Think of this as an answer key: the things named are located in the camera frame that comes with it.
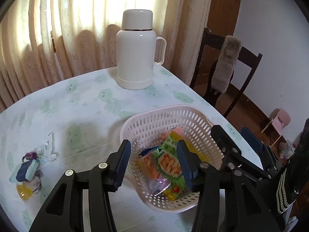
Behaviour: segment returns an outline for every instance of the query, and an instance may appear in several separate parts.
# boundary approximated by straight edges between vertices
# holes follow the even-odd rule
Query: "tablecloth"
[[[67,169],[86,171],[118,150],[119,134],[128,117],[174,104],[190,104],[214,124],[220,124],[245,158],[262,167],[258,156],[236,129],[197,93],[163,67],[154,67],[153,85],[126,90],[117,82],[117,69],[83,74],[36,91],[0,114],[0,204],[20,232],[28,231],[48,194]],[[41,170],[42,190],[23,202],[9,182],[21,158],[52,133],[57,159]],[[110,201],[118,231],[191,231],[196,208],[180,214],[162,214],[148,208],[124,179]],[[84,225],[90,231],[87,191]]]

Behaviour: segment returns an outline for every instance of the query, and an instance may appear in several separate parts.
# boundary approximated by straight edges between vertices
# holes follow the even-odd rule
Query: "brown door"
[[[211,29],[212,34],[223,37],[234,34],[239,5],[240,0],[211,0],[207,27]],[[208,83],[211,65],[219,54],[220,51],[205,46],[195,85]]]

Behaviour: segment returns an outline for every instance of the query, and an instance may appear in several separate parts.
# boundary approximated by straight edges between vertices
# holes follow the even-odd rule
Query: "thermos lid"
[[[122,16],[123,30],[151,30],[152,11],[147,9],[128,9]]]

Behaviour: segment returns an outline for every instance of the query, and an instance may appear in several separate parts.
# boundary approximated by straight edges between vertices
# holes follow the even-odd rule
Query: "beige curtain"
[[[61,80],[116,66],[126,9],[150,9],[164,66],[192,78],[211,0],[15,0],[0,23],[0,111]]]

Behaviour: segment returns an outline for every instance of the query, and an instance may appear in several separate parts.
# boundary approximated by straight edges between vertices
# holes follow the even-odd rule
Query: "brown fuzzy cover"
[[[233,36],[226,36],[218,58],[218,63],[211,79],[211,87],[225,93],[241,50],[241,41]]]

